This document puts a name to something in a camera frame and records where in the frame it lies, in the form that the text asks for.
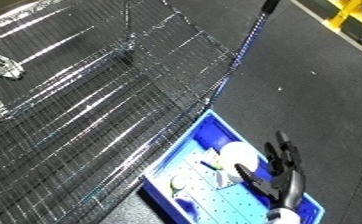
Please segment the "blue tray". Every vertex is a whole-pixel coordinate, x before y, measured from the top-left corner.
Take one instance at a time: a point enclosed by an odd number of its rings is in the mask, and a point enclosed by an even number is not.
[[[244,184],[218,190],[216,171],[201,163],[205,150],[220,150],[233,141],[247,142],[214,111],[208,110],[146,170],[143,188],[177,223],[264,223],[268,212],[266,198],[254,195]],[[260,165],[256,174],[269,179],[267,160],[257,153]],[[177,175],[186,178],[187,184],[174,195],[171,180]],[[324,211],[304,194],[298,208],[301,223],[318,224]]]

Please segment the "gray floor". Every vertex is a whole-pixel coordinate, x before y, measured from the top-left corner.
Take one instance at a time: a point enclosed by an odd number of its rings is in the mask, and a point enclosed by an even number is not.
[[[236,49],[261,1],[170,3]],[[362,52],[285,0],[215,110],[260,150],[276,130],[288,133],[322,223],[362,223]],[[160,222],[144,198],[131,195],[103,223]]]

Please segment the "white object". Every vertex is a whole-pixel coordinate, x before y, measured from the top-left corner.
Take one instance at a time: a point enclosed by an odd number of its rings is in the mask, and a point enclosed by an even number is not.
[[[176,197],[177,193],[184,190],[187,186],[187,181],[182,175],[175,175],[173,178],[171,178],[171,195],[172,197]]]
[[[286,208],[272,209],[268,212],[267,217],[274,218],[271,220],[267,219],[265,224],[300,224],[300,216]]]
[[[239,163],[247,167],[250,171],[257,170],[259,159],[256,149],[247,142],[230,142],[220,150],[220,164],[229,179],[234,183],[241,183],[243,179],[235,169],[235,164]]]
[[[175,191],[180,191],[186,187],[187,183],[185,178],[180,175],[176,175],[171,179],[171,188]]]

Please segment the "wire mesh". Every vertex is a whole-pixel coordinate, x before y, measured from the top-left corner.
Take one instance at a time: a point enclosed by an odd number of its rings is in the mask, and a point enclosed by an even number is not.
[[[96,223],[198,116],[231,54],[159,0],[39,1],[0,20],[0,223]]]

